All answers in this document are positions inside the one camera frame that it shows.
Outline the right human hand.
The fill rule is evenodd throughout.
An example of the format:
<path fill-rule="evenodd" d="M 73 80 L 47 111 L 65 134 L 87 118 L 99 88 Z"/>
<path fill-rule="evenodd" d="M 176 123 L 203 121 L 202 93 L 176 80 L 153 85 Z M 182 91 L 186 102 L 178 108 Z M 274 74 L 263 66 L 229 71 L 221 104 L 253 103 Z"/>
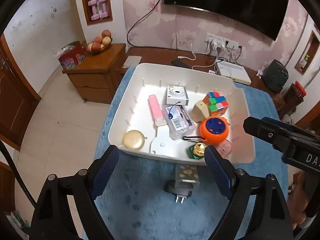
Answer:
<path fill-rule="evenodd" d="M 308 206 L 309 199 L 304 190 L 305 186 L 305 172 L 300 172 L 297 179 L 297 184 L 291 191 L 287 200 L 287 207 L 291 217 L 292 228 L 304 223 L 306 220 L 306 207 Z"/>

